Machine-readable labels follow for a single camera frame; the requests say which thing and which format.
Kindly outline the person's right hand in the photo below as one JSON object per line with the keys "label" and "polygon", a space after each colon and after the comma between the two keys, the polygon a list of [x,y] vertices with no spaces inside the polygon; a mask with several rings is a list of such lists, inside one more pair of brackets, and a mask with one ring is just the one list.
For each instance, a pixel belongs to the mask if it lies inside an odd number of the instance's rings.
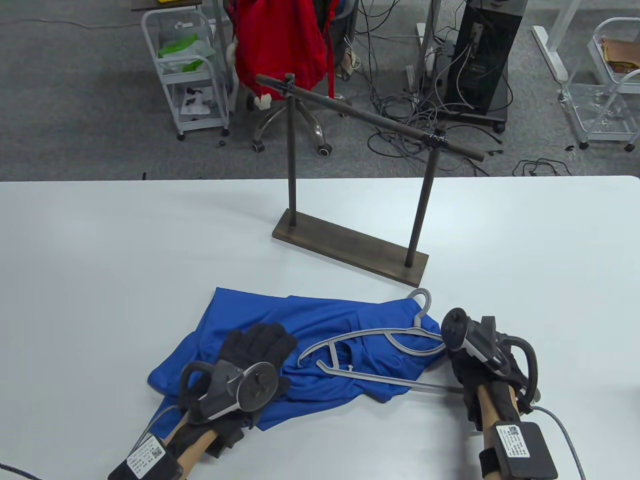
{"label": "person's right hand", "polygon": [[483,430],[482,407],[478,398],[478,389],[480,387],[487,387],[490,390],[490,394],[507,394],[509,393],[507,385],[517,392],[528,386],[529,383],[528,378],[521,371],[512,354],[511,346],[501,345],[500,349],[510,366],[510,374],[506,376],[494,373],[484,362],[468,354],[464,349],[446,350],[454,376],[462,385],[462,399],[467,409],[468,420],[474,424],[479,432]]}

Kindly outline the person's left hand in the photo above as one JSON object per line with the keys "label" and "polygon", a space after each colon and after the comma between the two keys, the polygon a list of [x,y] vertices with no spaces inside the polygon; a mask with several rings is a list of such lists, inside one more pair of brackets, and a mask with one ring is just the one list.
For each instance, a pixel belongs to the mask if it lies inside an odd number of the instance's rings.
{"label": "person's left hand", "polygon": [[233,330],[217,361],[193,361],[183,369],[181,430],[228,437],[243,427],[254,428],[266,409],[290,390],[282,368],[297,346],[297,339],[279,323]]}

